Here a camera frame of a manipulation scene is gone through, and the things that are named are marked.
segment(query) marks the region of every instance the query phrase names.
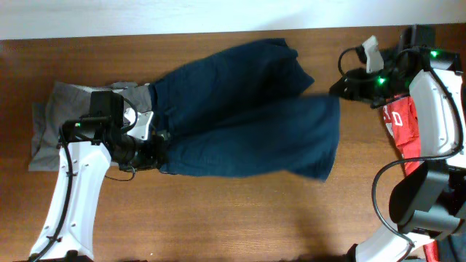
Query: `red cloth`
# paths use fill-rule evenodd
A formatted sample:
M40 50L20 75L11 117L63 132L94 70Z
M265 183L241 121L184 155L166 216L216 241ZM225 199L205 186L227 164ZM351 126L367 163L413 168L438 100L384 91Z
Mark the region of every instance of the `red cloth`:
M417 112L412 98L404 98L384 106L383 115L385 125L395 140L395 145L403 158L421 155L421 139ZM406 175L411 174L419 166L418 162L404 164ZM437 242L424 246L427 262L440 262L438 258Z

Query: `gray cloth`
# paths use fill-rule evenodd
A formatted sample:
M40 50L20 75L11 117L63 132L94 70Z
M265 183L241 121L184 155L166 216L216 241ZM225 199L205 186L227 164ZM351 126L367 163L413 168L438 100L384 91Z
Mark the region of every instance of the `gray cloth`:
M147 85L138 87L135 82L118 82L106 87L85 87L55 82L46 106L33 104L32 160L29 171L57 171L58 128L66 120L77 119L89 113L90 93L112 90L134 103L138 112L152 109Z

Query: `cable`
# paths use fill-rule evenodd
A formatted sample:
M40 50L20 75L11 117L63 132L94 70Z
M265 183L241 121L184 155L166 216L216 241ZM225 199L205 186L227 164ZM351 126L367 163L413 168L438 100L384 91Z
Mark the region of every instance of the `cable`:
M415 49L405 49L405 50L403 50L402 52L400 52L397 55L397 57L395 58L395 64L398 61L399 57L402 54L407 53L407 52L412 52L412 53L414 53L416 55L420 55L419 51L417 51ZM386 164L382 169L380 169L380 171L378 171L378 173L374 177L374 181L372 183L372 205L374 206L374 210L376 212L377 217L379 218L379 220L382 222L382 224L388 230L390 230L393 234L403 238L409 244L409 247L408 247L405 255L399 261L402 261L402 260L404 260L405 258L408 257L409 253L411 252L411 250L414 247L414 243L413 243L413 241L411 239L409 239L409 237L405 236L404 234L398 232L398 230L391 227L391 225L384 219L383 215L380 213L380 209L379 209L379 206L377 205L377 200L376 200L376 188L377 188L377 183L379 182L380 177L382 176L382 174L385 171L387 171L391 167L394 167L397 164L404 164L404 163L408 163L408 162L434 161L434 160L448 159L448 158L458 154L463 149L463 143L464 143L464 134L462 132L463 127L462 127L462 123L461 123L461 117L459 116L459 110L457 108L457 105L453 101L453 97L451 96L451 93L447 90L445 84L440 80L440 78L438 77L437 73L433 70L431 65L428 66L427 70L432 74L434 80L440 85L441 89L445 93L446 99L449 101L450 106L453 109L454 118L455 118L455 121L457 123L457 128L458 128L458 131L459 131L458 145L452 152L450 152L448 154L445 154L443 156L421 156L421 157L413 157L413 158L409 158L409 159L402 159L402 160L397 160L397 161L391 162L389 164Z
M131 176L131 178L128 178L128 179L118 179L118 178L112 178L112 177L109 177L109 176L105 176L106 178L110 179L110 180L115 180L115 181L118 181L118 182L129 182L131 180L134 179L134 177L136 176L136 170L134 169L134 167L131 166L131 168L133 169L133 175Z
M370 78L370 79L354 79L354 78L351 78L351 77L348 77L344 72L343 72L343 69L341 68L341 59L343 58L343 56L348 53L349 51L356 51L358 50L358 48L363 48L362 46L359 46L359 47L350 47L348 49L346 49L345 51L343 51L341 54L340 54L340 57L338 58L338 71L340 72L341 76L343 78L345 78L346 80L348 81L351 81L351 82L357 82L357 83L364 83L364 82L372 82L372 81L375 81L377 80L382 74L378 74L376 75L375 77L373 78Z
M65 218L66 218L66 213L68 212L68 206L71 198L71 188L73 186L73 163L71 162L71 155L70 151L68 150L68 142L66 142L65 135L63 134L63 129L60 127L60 139L61 143L63 146L63 149L65 150L65 155L66 155L66 161L68 162L68 188L66 189L66 196L65 196L65 202L63 203L63 209L61 211L61 216L60 220L58 221L57 228L55 230L55 233L53 236L49 237L49 242L47 245L44 247L44 249L37 254L34 258L30 257L28 259L28 262L37 262L41 257L43 257L53 246L53 244L58 240L58 235L60 234L61 229L63 228L63 224L65 223Z
M132 124L130 124L129 126L127 127L122 127L122 132L123 134L125 134L126 132L130 131L132 128L134 128L134 126L136 125L136 123L138 122L138 111L136 110L136 106L131 103L131 101L129 101L127 98L123 98L123 100L128 103L128 105L130 105L130 107L134 110L134 114L136 116L136 118L134 119L134 122Z

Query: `wooden table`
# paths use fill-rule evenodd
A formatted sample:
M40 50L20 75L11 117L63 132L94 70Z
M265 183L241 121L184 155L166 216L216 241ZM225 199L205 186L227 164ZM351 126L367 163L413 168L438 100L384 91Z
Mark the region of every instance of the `wooden table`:
M0 41L0 260L28 257L49 208L57 173L28 172L31 103L47 101L53 82L101 86L151 82L190 61L255 39L284 37L315 77L309 92L340 78L340 52L371 35L394 46L405 27L332 28L249 33L110 36ZM466 57L466 25L437 26L437 44ZM348 55L344 68L359 66ZM397 156L379 113L341 102L341 142L326 183L285 172L247 179L138 173L131 183L105 180L94 225L96 261L276 261L301 254L341 254L380 222L371 182ZM111 169L110 175L118 175ZM381 179L387 215L399 167Z

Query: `white wall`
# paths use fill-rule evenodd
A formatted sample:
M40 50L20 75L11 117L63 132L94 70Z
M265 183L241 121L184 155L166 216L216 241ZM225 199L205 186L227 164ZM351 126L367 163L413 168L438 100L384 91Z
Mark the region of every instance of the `white wall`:
M466 0L0 0L0 39L466 22Z

